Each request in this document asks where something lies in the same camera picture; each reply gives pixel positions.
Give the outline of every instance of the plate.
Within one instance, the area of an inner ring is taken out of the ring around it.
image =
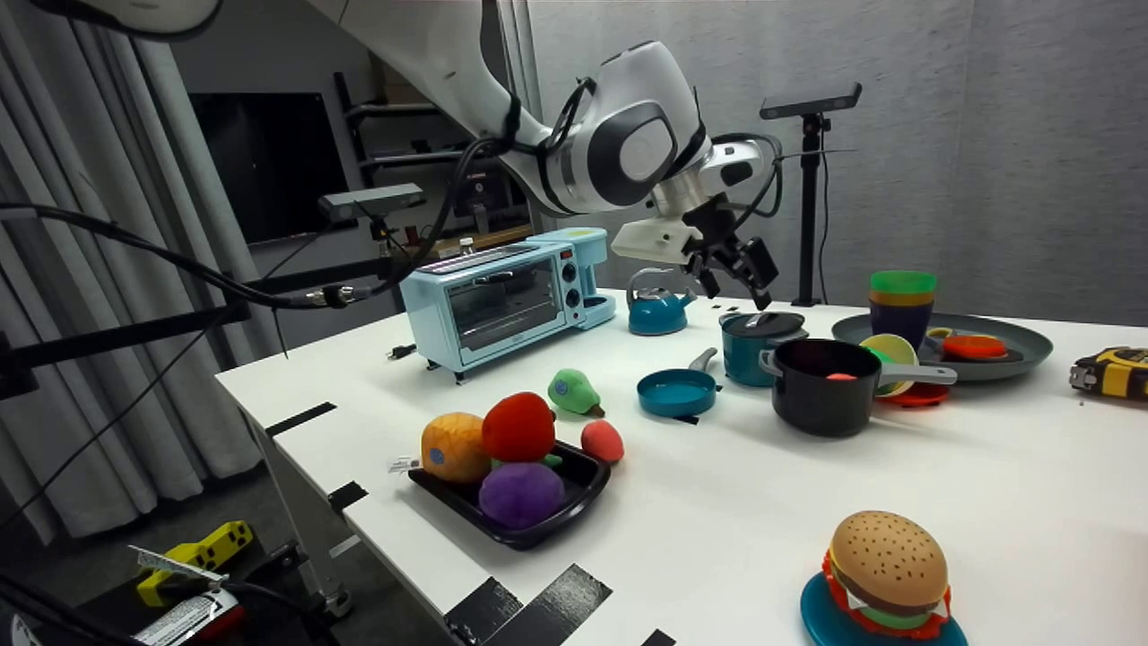
[[[407,477],[428,488],[437,504],[445,504],[448,510],[456,510],[464,521],[468,521],[477,531],[485,531],[488,539],[510,547],[510,549],[533,549],[544,539],[568,531],[577,518],[587,514],[587,507],[599,500],[599,490],[608,482],[608,468],[594,456],[586,456],[581,450],[555,443],[552,452],[561,462],[552,462],[552,475],[564,477],[568,484],[568,504],[529,524],[529,527],[504,527],[497,521],[492,521],[488,514],[479,514],[477,507],[477,484],[448,484],[431,477],[428,469],[407,469]]]
[[[832,606],[830,584],[813,573],[800,592],[800,622],[809,633],[813,646],[968,646],[962,623],[952,617],[940,629],[940,640],[889,640],[857,629],[844,609]]]
[[[1001,364],[954,364],[954,359],[943,359],[937,347],[920,343],[920,364],[958,371],[958,383],[1014,380],[1014,378],[1034,373],[1051,355],[1046,337],[1039,337],[1036,329],[1014,325],[1014,322],[1001,322],[1001,319],[934,312],[930,325],[952,325],[952,329],[966,329],[966,335],[992,335],[1009,343],[1009,359],[1001,359]],[[832,325],[832,337],[855,342],[855,343],[869,335],[871,335],[869,316],[850,316]]]

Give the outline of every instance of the floor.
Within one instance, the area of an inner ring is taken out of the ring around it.
[[[330,549],[349,547],[344,539],[352,527],[280,456],[270,456],[270,468],[258,468],[254,475],[211,484],[211,490],[192,504],[160,510],[134,527],[88,542],[38,549],[18,563],[2,563],[2,571],[65,606],[82,606],[137,573],[129,547],[167,549],[177,542],[201,539],[234,518],[245,518],[270,554],[289,547],[295,518],[301,527],[301,549],[312,560],[312,571],[301,571],[305,582],[312,590],[342,590],[352,598],[352,615],[335,623],[337,642],[453,642],[431,609],[407,597],[407,590],[367,547],[330,555]]]

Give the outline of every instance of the toy hamburger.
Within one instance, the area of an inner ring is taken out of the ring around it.
[[[881,510],[836,524],[821,573],[802,592],[802,622],[821,646],[966,642],[943,549],[914,521]]]

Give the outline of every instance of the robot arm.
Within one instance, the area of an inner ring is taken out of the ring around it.
[[[53,15],[99,21],[137,36],[205,27],[223,0],[33,0]],[[726,200],[764,172],[755,145],[712,145],[696,94],[662,43],[627,48],[569,94],[555,127],[543,127],[492,75],[479,50],[485,0],[312,0],[431,104],[485,140],[504,169],[555,214],[631,213],[613,256],[686,267],[712,295],[709,262],[767,306],[773,267],[759,240],[734,236]]]

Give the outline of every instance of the lab wall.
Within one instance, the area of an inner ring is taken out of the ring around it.
[[[572,80],[638,38],[673,50],[709,134],[771,134],[789,153],[800,122],[759,122],[767,98],[864,84],[855,112],[830,115],[826,137],[830,300],[859,306],[869,268],[925,267],[952,312],[1106,322],[1148,322],[1143,25],[1148,3],[1137,0],[529,3],[544,117]],[[751,234],[773,251],[773,298],[789,300],[795,158],[785,160],[781,213]],[[606,279],[623,285],[631,268],[608,262]]]

